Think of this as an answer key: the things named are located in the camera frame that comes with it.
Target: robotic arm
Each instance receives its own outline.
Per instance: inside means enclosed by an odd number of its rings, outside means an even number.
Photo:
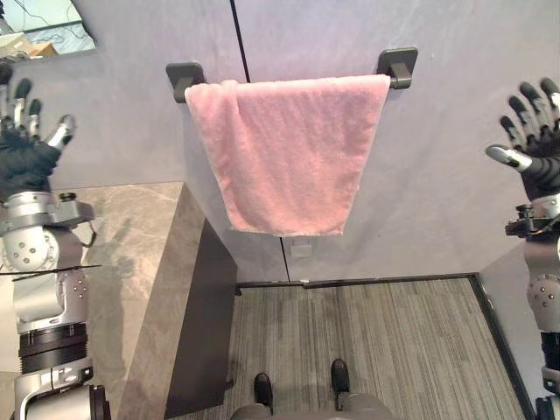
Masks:
[[[523,135],[506,116],[500,119],[511,148],[492,145],[486,154],[521,174],[530,204],[518,206],[518,220],[506,226],[507,235],[525,238],[529,270],[528,303],[541,330],[544,387],[554,395],[536,400],[538,420],[560,419],[560,89],[551,79],[541,81],[548,100],[527,82],[509,105],[517,114]]]
[[[14,282],[21,375],[15,380],[15,420],[110,420],[102,386],[88,357],[88,285],[82,244],[71,229],[94,218],[75,194],[51,194],[48,176],[74,135],[71,115],[43,141],[41,103],[32,84],[19,82],[10,98],[11,68],[0,66],[0,222],[3,267]]]

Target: floor trim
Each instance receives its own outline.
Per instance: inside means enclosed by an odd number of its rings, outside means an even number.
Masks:
[[[533,408],[533,403],[529,398],[525,384],[523,383],[519,369],[515,364],[514,356],[509,348],[508,341],[504,335],[503,330],[500,326],[500,321],[498,320],[494,308],[490,303],[482,282],[480,281],[479,273],[469,272],[469,273],[452,273],[444,275],[432,275],[432,276],[404,276],[404,277],[381,277],[381,278],[356,278],[348,280],[325,280],[319,282],[278,282],[278,283],[267,283],[267,282],[250,282],[250,283],[238,283],[236,285],[237,294],[242,294],[242,289],[254,289],[254,288],[266,288],[266,287],[303,287],[304,289],[321,289],[327,287],[345,287],[345,286],[355,286],[360,284],[387,284],[387,283],[403,283],[403,282],[421,282],[421,281],[433,281],[433,280],[444,280],[444,279],[459,279],[467,278],[471,284],[472,291],[476,296],[480,309],[486,320],[486,324],[490,329],[493,341],[498,348],[498,353],[500,354],[501,362],[504,364],[507,376],[514,388],[517,400],[521,405],[521,410],[526,420],[533,420],[536,416],[535,409]]]
[[[535,409],[533,408],[533,403],[527,393],[525,384],[523,383],[522,376],[519,373],[517,364],[515,363],[514,356],[509,348],[508,340],[501,329],[500,321],[496,316],[496,312],[492,307],[492,304],[488,300],[488,296],[482,286],[480,276],[478,274],[473,274],[469,276],[469,281],[471,282],[472,291],[479,301],[480,309],[484,314],[484,318],[492,334],[493,341],[498,347],[498,352],[500,353],[501,362],[504,364],[507,376],[514,387],[515,395],[517,400],[521,405],[523,414],[526,420],[533,420],[536,416]]]

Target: mirror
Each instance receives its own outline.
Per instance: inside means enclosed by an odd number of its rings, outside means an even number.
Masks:
[[[0,1],[0,62],[37,60],[95,48],[72,0]]]

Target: gloved hand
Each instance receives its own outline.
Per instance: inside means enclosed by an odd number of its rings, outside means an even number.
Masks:
[[[72,138],[74,119],[63,116],[59,127],[44,142],[39,136],[41,102],[33,100],[24,122],[27,95],[32,84],[22,79],[13,100],[9,82],[11,67],[0,65],[0,200],[23,191],[50,191],[48,177],[60,153]]]
[[[560,193],[560,89],[548,78],[541,80],[541,89],[548,98],[544,100],[527,82],[519,86],[528,100],[533,114],[517,96],[509,98],[509,106],[517,114],[523,135],[507,117],[500,119],[512,148],[492,145],[486,154],[521,173],[525,192],[530,200]]]

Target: cable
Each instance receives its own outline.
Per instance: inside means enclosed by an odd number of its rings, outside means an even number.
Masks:
[[[95,269],[97,267],[102,267],[102,266],[100,264],[74,265],[73,267],[66,267],[64,269],[46,269],[43,271],[19,271],[15,273],[0,273],[0,276],[22,276],[25,274],[30,274],[30,276],[26,276],[26,277],[13,278],[11,281],[15,283],[15,282],[20,282],[22,280],[25,280],[26,278],[43,276],[44,274],[62,273],[64,271],[73,271],[73,270],[81,270],[81,269]]]
[[[49,23],[45,20],[44,17],[39,16],[39,15],[34,15],[34,14],[30,13],[30,12],[25,8],[25,5],[24,5],[23,3],[21,3],[19,0],[14,0],[14,2],[16,2],[16,4],[17,4],[19,7],[21,7],[21,9],[22,9],[25,13],[27,13],[29,16],[31,16],[32,18],[39,18],[39,19],[41,19],[43,22],[45,22],[45,24],[46,24],[47,26],[52,26],[51,24],[49,24]],[[70,4],[70,5],[66,8],[66,19],[67,19],[68,22],[70,22],[70,17],[68,16],[68,11],[69,11],[69,9],[70,9],[71,6],[72,6],[72,5]],[[85,35],[79,37],[79,36],[78,36],[74,31],[72,31],[70,28],[66,28],[65,26],[61,26],[61,27],[62,27],[62,29],[66,30],[66,31],[69,31],[70,33],[72,33],[77,39],[85,39],[85,38],[87,38],[87,37],[89,36],[89,35],[85,34]]]
[[[25,5],[22,4],[19,0],[14,0],[14,2],[16,2],[17,5],[18,5],[19,7],[21,7],[22,10],[23,10],[25,13],[27,13],[29,16],[31,16],[32,18],[39,18],[39,19],[41,19],[43,22],[45,22],[45,24],[46,24],[47,26],[51,26],[51,24],[49,24],[42,16],[33,15],[32,13],[30,13],[30,12],[25,8]]]
[[[35,39],[33,41],[34,44],[35,43],[40,44],[41,42],[51,42],[53,44],[60,44],[61,42],[64,42],[64,37],[59,35],[58,33],[55,33],[53,35],[49,35],[48,37]]]

